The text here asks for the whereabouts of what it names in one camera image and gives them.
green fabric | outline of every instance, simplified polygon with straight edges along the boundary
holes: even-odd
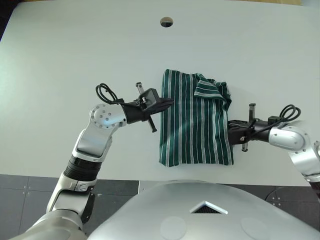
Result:
[[[230,92],[225,82],[167,69],[162,97],[174,104],[161,113],[160,163],[233,165],[228,142]]]

silver arm segment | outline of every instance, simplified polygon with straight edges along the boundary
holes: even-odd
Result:
[[[93,206],[91,191],[96,185],[96,176],[111,146],[113,133],[126,124],[126,115],[120,105],[98,104],[90,111],[89,123],[72,151],[70,162],[73,164],[60,175],[46,214],[13,240],[87,239],[82,227],[91,214],[90,208],[87,212],[86,208]]]
[[[320,142],[312,144],[309,135],[295,123],[282,123],[270,130],[269,143],[288,150],[296,169],[308,182],[320,182]]]

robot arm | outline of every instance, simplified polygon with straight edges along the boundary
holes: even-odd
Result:
[[[288,105],[280,116],[271,116],[268,121],[262,121],[255,118],[255,106],[255,103],[249,105],[249,121],[229,121],[230,144],[242,144],[242,151],[247,152],[248,142],[257,140],[287,150],[296,169],[310,183],[320,199],[320,142],[312,144],[304,130],[295,126],[294,122],[289,122],[300,115],[300,109]],[[292,110],[292,113],[285,117],[289,110]]]
[[[154,88],[144,91],[136,84],[140,96],[125,103],[104,83],[96,87],[98,97],[104,102],[89,113],[89,123],[80,133],[65,171],[48,202],[46,214],[27,232],[13,240],[85,240],[82,232],[93,210],[92,194],[100,167],[112,144],[112,135],[121,127],[138,121],[148,121],[152,132],[157,131],[151,115],[170,107],[173,100],[160,98]],[[103,94],[108,92],[113,100]]]

gray floor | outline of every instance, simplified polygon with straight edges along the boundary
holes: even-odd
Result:
[[[0,240],[25,232],[41,217],[57,178],[0,175]],[[90,234],[138,192],[138,181],[99,180],[91,219],[84,225]],[[232,185],[283,209],[320,231],[320,204],[309,187]]]

white table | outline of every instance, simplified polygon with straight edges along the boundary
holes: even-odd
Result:
[[[162,17],[172,27],[160,26]],[[166,68],[226,81],[229,119],[278,115],[287,104],[320,139],[319,2],[55,0],[21,3],[0,42],[0,174],[58,177],[107,83],[120,98],[136,82],[161,90]],[[160,129],[160,116],[154,116]],[[146,122],[119,129],[101,179],[203,180],[304,186],[286,151],[250,142],[234,165],[158,163],[159,134]]]

